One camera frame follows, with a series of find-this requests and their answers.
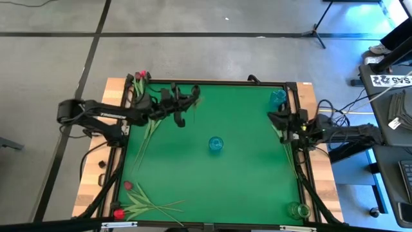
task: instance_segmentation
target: green table surface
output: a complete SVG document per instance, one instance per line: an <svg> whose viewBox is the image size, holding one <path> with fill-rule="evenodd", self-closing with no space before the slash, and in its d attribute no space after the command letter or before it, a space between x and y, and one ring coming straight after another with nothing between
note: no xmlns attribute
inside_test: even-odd
<svg viewBox="0 0 412 232"><path fill-rule="evenodd" d="M182 93L190 93L191 87L180 84ZM183 213L167 211L180 222L302 225L287 213L289 203L299 202L297 181L267 117L270 94L281 88L200 88L202 102L182 114L186 127L177 127L172 115L164 119L138 170L133 166L145 127L131 127L122 183L138 182L158 206L185 200L174 205ZM223 139L219 154L209 151L213 136ZM121 184L118 200L132 204L126 192ZM133 220L173 221L157 210Z"/></svg>

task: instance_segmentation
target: tripod stand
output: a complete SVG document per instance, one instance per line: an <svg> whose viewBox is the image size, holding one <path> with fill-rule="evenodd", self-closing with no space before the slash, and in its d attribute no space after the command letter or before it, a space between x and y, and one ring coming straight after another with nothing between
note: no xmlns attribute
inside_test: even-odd
<svg viewBox="0 0 412 232"><path fill-rule="evenodd" d="M312 28L312 30L308 31L308 32L303 32L301 35L302 37L316 37L319 42L321 43L323 49L326 49L326 46L324 45L322 38L319 36L319 34L317 33L317 28L319 27L320 23L322 22L324 16L326 15L326 13L328 13L329 8L331 7L333 1L331 1L327 7L327 9L323 12L323 15L321 17L321 19L319 20L319 22L317 22L316 24L314 24L314 27Z"/></svg>

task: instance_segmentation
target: sticker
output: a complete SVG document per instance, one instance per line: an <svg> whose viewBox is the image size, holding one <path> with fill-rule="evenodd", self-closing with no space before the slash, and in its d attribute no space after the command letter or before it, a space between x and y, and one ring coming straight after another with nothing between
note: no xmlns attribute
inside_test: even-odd
<svg viewBox="0 0 412 232"><path fill-rule="evenodd" d="M404 75L371 75L372 84L374 87L390 87L396 82L400 81ZM398 83L395 87L411 86L412 77L406 77L403 81Z"/></svg>
<svg viewBox="0 0 412 232"><path fill-rule="evenodd" d="M389 126L390 128L392 128L393 130L396 129L396 128L398 128L399 125L400 125L400 122L399 122L399 118L398 118L398 117L396 117L395 119L393 119L393 120L388 124L388 126Z"/></svg>

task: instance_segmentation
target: gray floor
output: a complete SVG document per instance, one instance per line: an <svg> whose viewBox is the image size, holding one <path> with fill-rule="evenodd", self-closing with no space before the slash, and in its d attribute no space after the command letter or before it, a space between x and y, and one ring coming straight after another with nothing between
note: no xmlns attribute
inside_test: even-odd
<svg viewBox="0 0 412 232"><path fill-rule="evenodd" d="M0 4L0 32L94 32L104 3L60 0L41 8ZM388 15L377 3L335 3L319 32L388 33L405 14L396 0L384 4ZM118 0L111 4L103 32L297 33L309 30L326 7L321 0ZM0 224L30 219L59 137L57 104L73 97L92 39L0 37L0 136L25 145L23 151L0 149L0 210L8 212ZM368 46L378 41L324 42L326 50L315 39L101 38L83 98L100 100L108 77L146 69L154 78L245 80L253 73L263 81L312 82L318 100L329 99L336 108L343 107L362 90L349 87L348 81L357 76ZM374 121L370 115L350 117L353 124ZM72 135L80 133L75 128ZM88 146L88 139L70 139L45 220L70 217L80 157ZM364 209L374 207L374 202L371 189L360 194L363 187L338 186L345 221L400 230L393 215L365 216Z"/></svg>

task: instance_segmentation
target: keyboard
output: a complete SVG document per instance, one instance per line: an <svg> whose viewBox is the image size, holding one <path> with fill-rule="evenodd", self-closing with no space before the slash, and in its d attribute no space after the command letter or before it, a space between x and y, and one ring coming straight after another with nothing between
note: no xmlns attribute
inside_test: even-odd
<svg viewBox="0 0 412 232"><path fill-rule="evenodd" d="M400 171L404 178L404 183L406 187L407 196L409 197L409 202L412 203L412 160L399 161Z"/></svg>

